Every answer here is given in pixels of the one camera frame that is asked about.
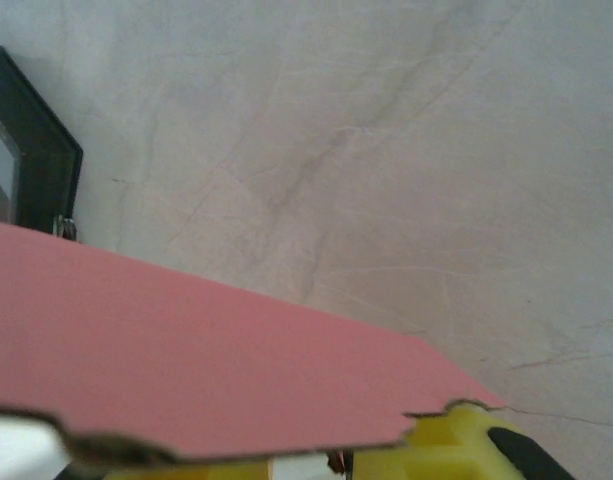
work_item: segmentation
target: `torn cardboard edge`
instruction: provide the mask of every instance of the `torn cardboard edge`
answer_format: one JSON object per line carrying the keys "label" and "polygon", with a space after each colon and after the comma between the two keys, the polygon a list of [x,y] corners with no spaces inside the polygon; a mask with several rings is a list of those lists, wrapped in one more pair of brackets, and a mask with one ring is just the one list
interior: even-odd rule
{"label": "torn cardboard edge", "polygon": [[236,464],[268,461],[278,457],[322,454],[341,451],[364,451],[398,448],[405,445],[405,438],[415,430],[415,420],[419,418],[435,418],[446,416],[453,408],[472,407],[485,411],[499,410],[503,407],[488,407],[473,399],[459,399],[449,402],[443,411],[427,413],[405,413],[410,419],[410,429],[401,432],[399,438],[390,443],[370,445],[330,445],[304,451],[276,451],[251,456],[233,456],[225,458],[185,458],[174,453],[173,448],[156,445],[146,440],[131,438],[120,432],[80,433],[69,431],[58,417],[42,412],[17,410],[0,407],[0,416],[40,422],[50,426],[57,434],[66,452],[76,465],[84,470],[149,470],[171,467],[202,467],[217,464]]}
{"label": "torn cardboard edge", "polygon": [[454,399],[502,406],[417,337],[0,224],[0,414],[91,463],[396,445]]}

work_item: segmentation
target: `cardboard sheet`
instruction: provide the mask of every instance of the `cardboard sheet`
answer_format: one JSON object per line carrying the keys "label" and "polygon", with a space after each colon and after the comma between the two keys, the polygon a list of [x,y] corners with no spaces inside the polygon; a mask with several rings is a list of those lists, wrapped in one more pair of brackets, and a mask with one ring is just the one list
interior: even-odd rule
{"label": "cardboard sheet", "polygon": [[420,339],[0,224],[0,409],[209,461],[500,401]]}

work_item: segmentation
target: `pink cardboard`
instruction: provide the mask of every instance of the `pink cardboard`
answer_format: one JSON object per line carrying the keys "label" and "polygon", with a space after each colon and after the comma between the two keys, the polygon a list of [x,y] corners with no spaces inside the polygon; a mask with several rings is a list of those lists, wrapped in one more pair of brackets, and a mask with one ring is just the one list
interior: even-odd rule
{"label": "pink cardboard", "polygon": [[396,443],[500,400],[423,341],[0,224],[0,408],[198,461]]}

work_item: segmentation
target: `cardboard edge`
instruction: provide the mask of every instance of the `cardboard edge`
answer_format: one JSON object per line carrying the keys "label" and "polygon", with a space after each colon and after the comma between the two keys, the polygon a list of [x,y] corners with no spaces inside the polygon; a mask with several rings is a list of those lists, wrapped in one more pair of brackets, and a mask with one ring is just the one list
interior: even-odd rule
{"label": "cardboard edge", "polygon": [[59,436],[63,448],[82,472],[97,474],[110,470],[150,470],[171,467],[205,466],[229,463],[250,463],[268,461],[275,457],[292,457],[309,454],[326,454],[331,451],[366,451],[390,449],[405,445],[406,437],[415,429],[415,420],[447,415],[453,408],[469,406],[485,411],[502,409],[490,407],[475,399],[460,398],[451,400],[439,412],[405,412],[402,415],[411,421],[408,429],[400,432],[392,442],[369,445],[324,445],[306,450],[275,451],[254,455],[233,455],[228,457],[188,458],[177,455],[172,449],[152,442],[136,439],[127,435],[110,432],[79,433],[68,430],[55,415],[11,407],[0,406],[0,416],[41,422],[51,427]]}

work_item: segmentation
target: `yellow plastic part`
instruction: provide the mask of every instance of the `yellow plastic part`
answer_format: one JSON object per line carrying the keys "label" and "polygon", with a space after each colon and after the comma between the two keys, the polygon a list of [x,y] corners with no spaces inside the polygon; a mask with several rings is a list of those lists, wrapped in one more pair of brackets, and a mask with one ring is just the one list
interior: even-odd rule
{"label": "yellow plastic part", "polygon": [[269,480],[268,462],[112,473],[104,480]]}
{"label": "yellow plastic part", "polygon": [[407,446],[355,453],[356,480],[524,480],[488,438],[489,428],[516,427],[482,409],[457,406],[417,421]]}

